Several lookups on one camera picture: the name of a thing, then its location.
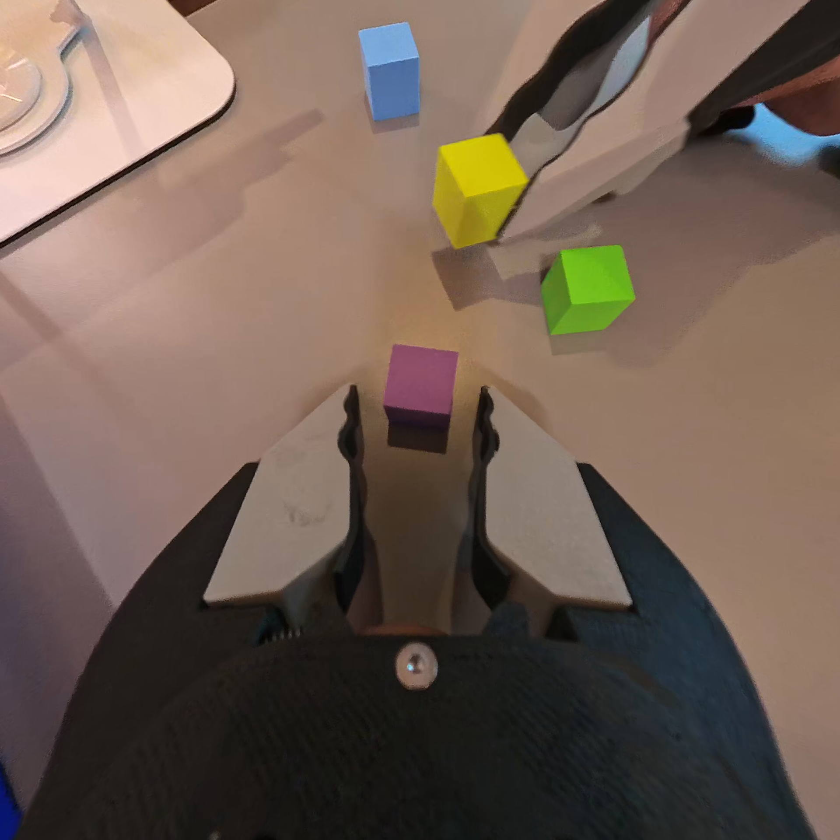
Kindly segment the purple foam cube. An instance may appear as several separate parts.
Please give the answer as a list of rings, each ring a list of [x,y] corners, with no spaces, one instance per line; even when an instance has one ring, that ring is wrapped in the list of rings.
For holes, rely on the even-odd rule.
[[[383,396],[390,424],[448,429],[459,353],[396,343]]]

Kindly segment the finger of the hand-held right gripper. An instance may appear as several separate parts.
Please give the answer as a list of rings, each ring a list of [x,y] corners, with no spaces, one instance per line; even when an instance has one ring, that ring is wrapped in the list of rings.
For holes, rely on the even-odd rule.
[[[576,141],[645,67],[688,2],[535,2],[487,102],[487,134]]]
[[[576,141],[508,141],[529,184],[499,241],[633,190],[685,146],[693,108],[806,3],[688,2],[630,88]]]

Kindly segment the blue foam cube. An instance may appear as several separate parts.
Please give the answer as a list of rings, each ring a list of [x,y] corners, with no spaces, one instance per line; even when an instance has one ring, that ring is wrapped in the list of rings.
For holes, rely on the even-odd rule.
[[[410,24],[363,28],[358,37],[373,121],[417,115],[421,110],[420,58]]]

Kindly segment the white document stand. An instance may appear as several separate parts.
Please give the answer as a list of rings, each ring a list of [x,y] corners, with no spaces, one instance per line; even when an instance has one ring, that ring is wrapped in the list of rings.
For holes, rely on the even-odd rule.
[[[1,3],[2,246],[216,120],[225,58],[169,2]]]

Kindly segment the person's right hand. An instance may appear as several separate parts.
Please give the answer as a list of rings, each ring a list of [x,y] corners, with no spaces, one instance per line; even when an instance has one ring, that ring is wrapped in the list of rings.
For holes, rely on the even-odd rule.
[[[818,137],[839,133],[839,58],[754,100],[794,128]]]

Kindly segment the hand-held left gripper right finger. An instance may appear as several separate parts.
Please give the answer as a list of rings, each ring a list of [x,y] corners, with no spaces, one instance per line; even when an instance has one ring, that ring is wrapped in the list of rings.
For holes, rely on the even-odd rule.
[[[633,604],[571,453],[494,386],[479,391],[469,478],[469,576],[491,611],[624,612]]]

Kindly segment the green foam cube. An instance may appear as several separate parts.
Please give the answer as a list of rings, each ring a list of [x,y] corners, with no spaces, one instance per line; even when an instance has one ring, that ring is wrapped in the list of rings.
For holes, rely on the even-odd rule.
[[[550,335],[602,331],[636,300],[620,245],[561,250],[540,290]]]

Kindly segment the blue plastic bin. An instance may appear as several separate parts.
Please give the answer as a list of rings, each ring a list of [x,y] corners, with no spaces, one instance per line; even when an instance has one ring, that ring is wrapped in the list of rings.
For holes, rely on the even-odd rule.
[[[2,764],[0,769],[0,795],[1,839],[13,839],[22,822],[23,813],[17,803],[14,790]]]

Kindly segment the yellow foam cube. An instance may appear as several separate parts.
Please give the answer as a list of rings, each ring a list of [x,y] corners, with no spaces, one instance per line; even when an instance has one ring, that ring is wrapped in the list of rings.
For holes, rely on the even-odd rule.
[[[456,249],[495,239],[529,184],[501,133],[441,145],[433,206]]]

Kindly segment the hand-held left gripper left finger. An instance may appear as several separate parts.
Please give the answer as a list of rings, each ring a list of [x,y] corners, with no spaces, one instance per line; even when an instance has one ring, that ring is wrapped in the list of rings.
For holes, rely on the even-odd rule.
[[[365,566],[363,456],[358,388],[343,385],[260,459],[204,602],[346,615]]]

